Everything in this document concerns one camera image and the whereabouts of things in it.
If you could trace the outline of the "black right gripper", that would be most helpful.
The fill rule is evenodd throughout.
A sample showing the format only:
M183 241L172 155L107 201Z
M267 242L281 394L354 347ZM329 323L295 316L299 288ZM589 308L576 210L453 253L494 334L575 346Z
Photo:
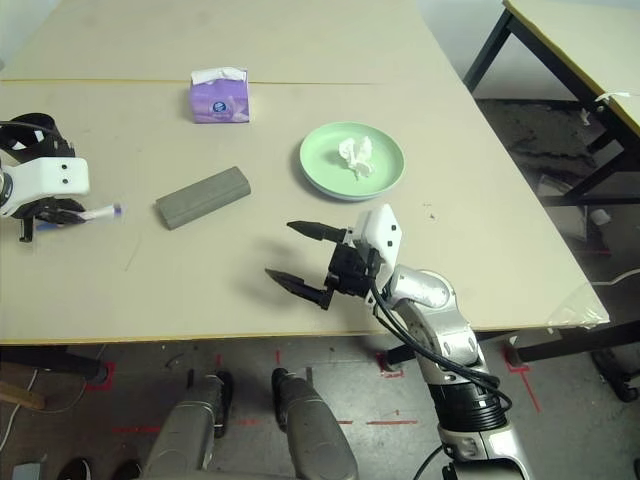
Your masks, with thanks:
M336 244L331 257L328 273L324 281L326 289L321 290L292 274L266 269L265 273L289 293L312 302L323 310L329 308L335 292L365 299L380 272L383 259L379 251L369 248L365 256L345 239L348 231L320 222L290 221L287 226L308 238L331 241Z

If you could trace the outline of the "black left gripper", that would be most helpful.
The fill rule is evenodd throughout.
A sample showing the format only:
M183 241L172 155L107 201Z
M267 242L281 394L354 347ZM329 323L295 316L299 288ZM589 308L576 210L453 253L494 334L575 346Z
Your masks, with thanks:
M50 208L69 212L50 212ZM18 219L21 221L19 241L32 242L35 220L56 226L79 225L86 220L77 212L84 211L85 208L79 202L68 198L42 198L26 203L18 208Z

